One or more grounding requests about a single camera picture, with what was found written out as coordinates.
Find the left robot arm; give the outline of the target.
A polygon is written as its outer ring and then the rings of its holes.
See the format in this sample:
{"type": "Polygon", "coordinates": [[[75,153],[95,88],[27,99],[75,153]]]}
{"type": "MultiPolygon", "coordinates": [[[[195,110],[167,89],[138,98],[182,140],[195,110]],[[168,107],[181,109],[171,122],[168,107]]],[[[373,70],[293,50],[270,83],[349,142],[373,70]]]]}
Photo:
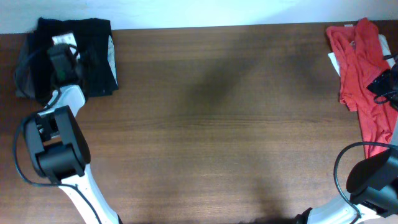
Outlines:
{"type": "Polygon", "coordinates": [[[46,107],[21,121],[15,135],[24,136],[38,183],[35,187],[57,187],[72,201],[86,223],[120,223],[120,216],[108,205],[91,172],[91,154],[75,119],[86,103],[80,83],[78,50],[72,44],[55,44],[47,50],[55,69],[55,86],[46,107]]]}

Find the black t-shirt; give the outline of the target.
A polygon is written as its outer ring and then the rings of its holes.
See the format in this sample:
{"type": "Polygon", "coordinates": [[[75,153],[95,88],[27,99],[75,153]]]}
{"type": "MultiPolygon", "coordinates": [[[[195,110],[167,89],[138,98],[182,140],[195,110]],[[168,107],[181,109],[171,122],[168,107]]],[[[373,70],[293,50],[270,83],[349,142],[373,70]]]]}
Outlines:
{"type": "Polygon", "coordinates": [[[39,18],[35,31],[27,35],[30,74],[34,86],[34,97],[38,101],[50,99],[52,85],[55,84],[55,68],[47,53],[53,46],[52,37],[72,33],[83,76],[83,94],[89,98],[109,96],[118,89],[108,60],[109,38],[112,37],[111,23],[106,19],[83,19],[60,21],[39,18]]]}

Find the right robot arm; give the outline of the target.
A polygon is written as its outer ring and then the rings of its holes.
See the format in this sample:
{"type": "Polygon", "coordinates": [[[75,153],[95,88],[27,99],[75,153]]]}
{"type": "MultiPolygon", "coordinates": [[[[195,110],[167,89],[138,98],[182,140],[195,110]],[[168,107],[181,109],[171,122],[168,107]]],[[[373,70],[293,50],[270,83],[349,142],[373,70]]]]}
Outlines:
{"type": "Polygon", "coordinates": [[[296,224],[354,224],[397,214],[397,130],[389,144],[356,142],[337,156],[333,179],[339,196],[318,208],[298,214],[296,224]],[[343,154],[357,146],[381,146],[386,150],[357,163],[349,173],[346,190],[338,182],[338,165],[343,154]]]}

